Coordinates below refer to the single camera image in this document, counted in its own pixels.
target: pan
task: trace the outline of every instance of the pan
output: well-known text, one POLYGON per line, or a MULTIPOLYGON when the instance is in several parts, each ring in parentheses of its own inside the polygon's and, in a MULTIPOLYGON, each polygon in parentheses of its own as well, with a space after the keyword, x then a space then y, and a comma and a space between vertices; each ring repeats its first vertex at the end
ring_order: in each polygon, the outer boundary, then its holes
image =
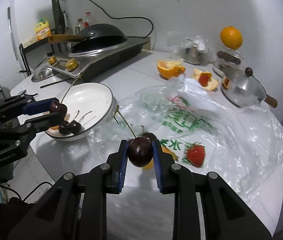
POLYGON ((110 24, 102 23, 84 28, 77 35, 53 34, 48 37, 48 41, 50 44, 54 44, 63 42, 84 41, 105 36, 125 37, 123 32, 117 27, 110 24))
POLYGON ((239 107, 259 105, 261 101, 265 101, 273 108, 278 105, 277 100, 267 95, 261 83, 254 78, 250 67, 245 71, 225 68, 221 88, 226 98, 239 107))

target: silver screw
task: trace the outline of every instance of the silver screw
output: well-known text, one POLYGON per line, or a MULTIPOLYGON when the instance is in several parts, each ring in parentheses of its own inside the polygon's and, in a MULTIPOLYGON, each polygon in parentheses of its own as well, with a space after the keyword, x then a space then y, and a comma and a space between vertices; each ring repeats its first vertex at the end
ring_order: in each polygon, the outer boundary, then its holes
POLYGON ((102 170, 108 170, 110 168, 110 165, 108 163, 103 163, 100 165, 100 168, 102 170))
POLYGON ((172 169, 177 171, 177 170, 181 169, 181 166, 178 163, 174 163, 174 164, 172 164, 172 169))
POLYGON ((218 174, 216 172, 210 172, 208 174, 208 176, 211 178, 211 179, 217 179, 218 178, 218 174))
POLYGON ((73 178, 73 174, 70 173, 70 172, 67 172, 64 174, 64 179, 65 180, 69 180, 69 179, 72 179, 73 178))

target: white wall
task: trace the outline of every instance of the white wall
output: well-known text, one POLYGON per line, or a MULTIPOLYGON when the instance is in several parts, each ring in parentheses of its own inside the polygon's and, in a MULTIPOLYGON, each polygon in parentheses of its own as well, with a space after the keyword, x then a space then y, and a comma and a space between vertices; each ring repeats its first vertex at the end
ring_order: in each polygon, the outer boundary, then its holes
MULTIPOLYGON (((114 17, 150 18, 155 25, 151 35, 154 49, 161 51, 172 49, 166 46, 168 31, 201 35, 219 42, 223 27, 232 25, 240 29, 244 37, 240 50, 254 70, 254 76, 277 98, 279 105, 272 111, 280 120, 283 118, 283 0, 94 1, 114 17)), ((36 15, 52 21, 51 0, 16 0, 15 6, 22 42, 32 35, 34 22, 38 20, 36 15)), ((61 7, 68 13, 72 27, 90 11, 98 22, 116 25, 126 35, 142 36, 150 30, 150 24, 144 20, 110 20, 88 0, 65 0, 61 7)))
POLYGON ((6 96, 23 80, 18 74, 20 64, 16 61, 8 28, 7 8, 10 0, 0 0, 0 81, 6 96))

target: bowl rim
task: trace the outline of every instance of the bowl rim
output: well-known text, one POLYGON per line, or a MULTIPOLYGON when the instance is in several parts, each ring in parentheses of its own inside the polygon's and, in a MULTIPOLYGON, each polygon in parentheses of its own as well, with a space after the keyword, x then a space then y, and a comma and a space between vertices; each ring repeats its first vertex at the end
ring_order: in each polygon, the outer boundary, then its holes
POLYGON ((70 136, 64 136, 64 137, 56 137, 56 136, 53 136, 53 135, 50 135, 49 133, 47 133, 47 130, 46 130, 45 133, 46 133, 49 137, 51 137, 51 138, 56 138, 56 139, 66 139, 66 138, 72 138, 72 137, 74 137, 74 136, 80 135, 80 134, 86 132, 87 130, 93 128, 95 125, 97 125, 97 124, 105 117, 105 115, 109 112, 111 106, 113 105, 113 101, 114 101, 114 95, 113 95, 112 90, 111 90, 108 86, 106 86, 106 85, 104 85, 104 84, 101 84, 101 83, 89 82, 89 83, 83 83, 83 84, 99 84, 99 85, 103 85, 103 86, 105 86, 105 87, 107 87, 107 88, 109 89, 109 91, 110 91, 110 93, 111 93, 111 104, 109 105, 108 110, 106 111, 106 113, 102 116, 102 118, 101 118, 97 123, 95 123, 92 127, 87 128, 86 130, 84 130, 84 131, 82 131, 82 132, 80 132, 80 133, 76 133, 76 134, 73 134, 73 135, 70 135, 70 136))

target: white bowl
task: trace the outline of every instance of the white bowl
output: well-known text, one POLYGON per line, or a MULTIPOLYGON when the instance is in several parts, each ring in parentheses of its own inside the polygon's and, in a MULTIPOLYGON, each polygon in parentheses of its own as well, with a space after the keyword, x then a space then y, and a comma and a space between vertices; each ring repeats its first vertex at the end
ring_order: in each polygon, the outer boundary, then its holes
MULTIPOLYGON (((62 100, 67 90, 58 94, 56 98, 62 100)), ((63 102, 68 108, 69 122, 75 118, 82 125, 82 129, 77 134, 62 135, 58 130, 48 129, 45 131, 50 137, 57 141, 74 141, 81 139, 89 133, 89 129, 97 123, 107 120, 113 115, 114 97, 111 90, 99 83, 84 83, 72 87, 63 102)))

